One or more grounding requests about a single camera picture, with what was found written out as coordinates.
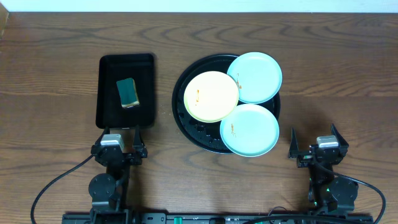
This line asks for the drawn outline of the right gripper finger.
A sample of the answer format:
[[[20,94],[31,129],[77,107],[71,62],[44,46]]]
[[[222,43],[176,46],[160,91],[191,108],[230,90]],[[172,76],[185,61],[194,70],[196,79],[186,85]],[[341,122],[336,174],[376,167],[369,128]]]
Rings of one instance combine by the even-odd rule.
[[[347,141],[342,137],[342,135],[338,132],[337,128],[334,124],[331,124],[331,133],[334,135],[338,141],[340,147],[348,147],[349,144]]]
[[[298,146],[296,132],[295,132],[294,128],[292,128],[289,152],[299,152],[299,146]]]

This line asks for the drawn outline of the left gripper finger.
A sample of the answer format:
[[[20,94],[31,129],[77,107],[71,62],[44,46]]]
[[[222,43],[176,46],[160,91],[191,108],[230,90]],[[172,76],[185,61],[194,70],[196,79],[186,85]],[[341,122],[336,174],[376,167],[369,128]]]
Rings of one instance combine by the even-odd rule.
[[[99,136],[99,138],[95,141],[95,143],[93,144],[94,146],[100,146],[101,145],[101,140],[104,137],[104,135],[107,135],[110,133],[110,130],[108,127],[105,127],[102,134]]]
[[[140,127],[135,126],[134,127],[134,138],[133,138],[133,149],[135,151],[142,151],[144,148],[144,144],[141,139],[141,134],[140,134]]]

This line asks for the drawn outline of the green yellow sponge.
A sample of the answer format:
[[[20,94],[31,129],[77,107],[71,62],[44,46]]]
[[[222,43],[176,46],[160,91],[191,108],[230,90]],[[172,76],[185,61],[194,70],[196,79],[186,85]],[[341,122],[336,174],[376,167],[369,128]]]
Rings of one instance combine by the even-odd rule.
[[[123,108],[131,108],[140,104],[133,78],[119,80],[116,85]]]

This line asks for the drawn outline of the yellow plate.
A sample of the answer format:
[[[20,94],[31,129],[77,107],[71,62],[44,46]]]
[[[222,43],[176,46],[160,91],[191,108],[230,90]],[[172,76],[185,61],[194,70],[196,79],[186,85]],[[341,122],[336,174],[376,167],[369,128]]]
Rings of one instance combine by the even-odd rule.
[[[183,103],[191,117],[214,123],[227,117],[238,105],[239,90],[233,78],[223,72],[209,71],[189,81]]]

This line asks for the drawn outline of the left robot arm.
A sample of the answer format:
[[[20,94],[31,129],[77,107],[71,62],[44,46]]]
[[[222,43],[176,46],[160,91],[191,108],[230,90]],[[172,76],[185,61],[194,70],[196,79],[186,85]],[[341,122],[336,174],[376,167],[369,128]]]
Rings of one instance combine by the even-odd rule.
[[[139,166],[147,157],[147,149],[141,138],[139,126],[134,127],[131,152],[124,152],[120,134],[111,134],[105,128],[91,147],[95,161],[106,172],[92,178],[88,191],[92,198],[90,223],[140,223],[140,217],[127,206],[127,188],[130,168]]]

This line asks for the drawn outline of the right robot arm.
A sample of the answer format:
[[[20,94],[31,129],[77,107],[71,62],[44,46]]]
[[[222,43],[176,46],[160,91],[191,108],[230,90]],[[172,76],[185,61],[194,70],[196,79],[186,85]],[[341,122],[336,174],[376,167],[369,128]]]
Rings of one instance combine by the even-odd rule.
[[[333,166],[339,164],[348,152],[349,144],[335,126],[329,136],[317,137],[307,151],[301,151],[296,133],[292,130],[289,158],[297,160],[298,168],[310,173],[308,200],[315,205],[314,215],[346,216],[354,210],[358,196],[358,184],[333,174]]]

